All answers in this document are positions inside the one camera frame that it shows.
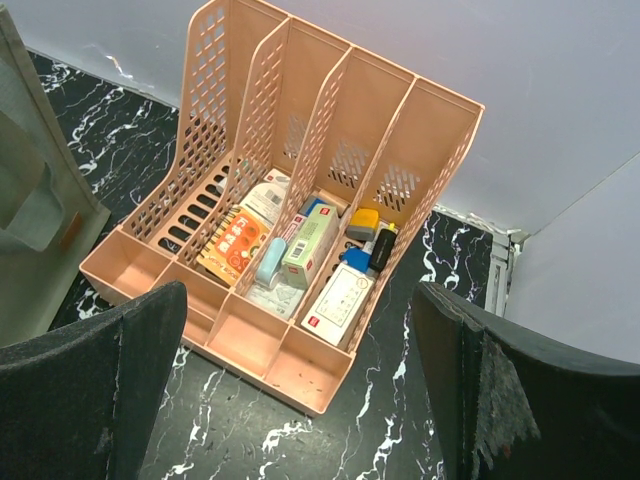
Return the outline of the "right gripper black left finger pad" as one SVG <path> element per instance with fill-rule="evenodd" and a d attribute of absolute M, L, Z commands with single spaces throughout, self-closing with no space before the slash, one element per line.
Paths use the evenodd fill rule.
<path fill-rule="evenodd" d="M 186 315 L 172 281 L 2 348 L 2 478 L 137 478 Z"/>

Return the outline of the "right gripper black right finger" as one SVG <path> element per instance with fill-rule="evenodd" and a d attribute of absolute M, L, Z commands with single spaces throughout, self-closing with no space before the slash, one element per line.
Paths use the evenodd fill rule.
<path fill-rule="evenodd" d="M 411 299 L 450 479 L 635 479 L 639 367 L 563 344 L 436 283 Z"/>

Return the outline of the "olive green canvas bag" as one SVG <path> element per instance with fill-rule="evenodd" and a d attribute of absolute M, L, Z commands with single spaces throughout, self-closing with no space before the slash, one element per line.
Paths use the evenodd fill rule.
<path fill-rule="evenodd" d="M 1 10 L 1 343 L 45 333 L 110 217 Z"/>

